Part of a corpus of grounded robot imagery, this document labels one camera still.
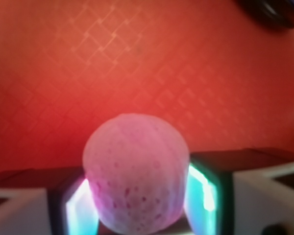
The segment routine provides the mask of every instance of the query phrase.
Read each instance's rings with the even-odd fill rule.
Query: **cyan light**
[[[97,234],[99,218],[87,179],[66,203],[66,212],[69,235]]]
[[[195,234],[217,233],[216,202],[216,186],[191,164],[186,185],[185,213]]]

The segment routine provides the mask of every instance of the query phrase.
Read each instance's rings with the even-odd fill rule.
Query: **black knob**
[[[288,235],[288,233],[282,225],[273,224],[265,227],[261,235]]]

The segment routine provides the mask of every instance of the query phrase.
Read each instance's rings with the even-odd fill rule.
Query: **red speckle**
[[[129,192],[130,192],[130,189],[129,188],[126,188],[125,189],[125,193],[124,193],[125,197],[127,197],[129,195]]]
[[[161,217],[161,214],[157,214],[155,219],[159,219]]]

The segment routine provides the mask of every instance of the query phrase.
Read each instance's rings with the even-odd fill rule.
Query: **ball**
[[[182,214],[190,156],[166,121],[122,114],[88,139],[83,167],[101,222],[116,233],[147,235]]]

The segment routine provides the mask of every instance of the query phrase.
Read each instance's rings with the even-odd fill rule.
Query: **diamond pattern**
[[[294,151],[294,30],[230,0],[0,0],[0,171],[81,164],[128,112],[164,118],[192,151]]]

